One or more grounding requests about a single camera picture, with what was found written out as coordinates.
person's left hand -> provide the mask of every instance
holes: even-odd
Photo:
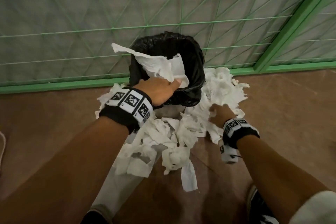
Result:
[[[151,77],[146,81],[141,79],[133,88],[145,92],[151,98],[152,105],[159,106],[173,95],[174,91],[181,85],[181,82],[180,79],[169,82],[163,78]]]

black shoe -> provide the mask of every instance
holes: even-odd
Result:
[[[254,185],[247,198],[247,216],[249,224],[279,224]]]
[[[112,224],[112,214],[105,205],[94,205],[80,224]]]

brown tile floor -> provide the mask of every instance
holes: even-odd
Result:
[[[262,139],[336,190],[336,71],[242,76],[250,84],[240,107]],[[8,138],[0,177],[7,197],[75,133],[94,120],[106,89],[0,96],[0,130]],[[229,166],[200,139],[192,149],[199,189],[184,192],[180,171],[164,176],[161,161],[116,214],[114,223],[244,223],[252,182],[242,160]]]

metal grille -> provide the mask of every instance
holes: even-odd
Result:
[[[329,1],[272,65],[336,61],[336,0]]]
[[[193,36],[205,67],[252,67],[301,1],[0,0],[0,86],[126,77],[110,44],[165,30]]]

wristband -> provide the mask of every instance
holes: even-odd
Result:
[[[238,149],[237,141],[244,136],[254,135],[260,138],[258,130],[243,118],[232,118],[227,120],[223,129],[224,144],[228,144],[234,149]]]
[[[153,112],[151,98],[143,91],[124,87],[114,93],[105,103],[99,116],[106,116],[125,125],[129,133],[138,130]]]

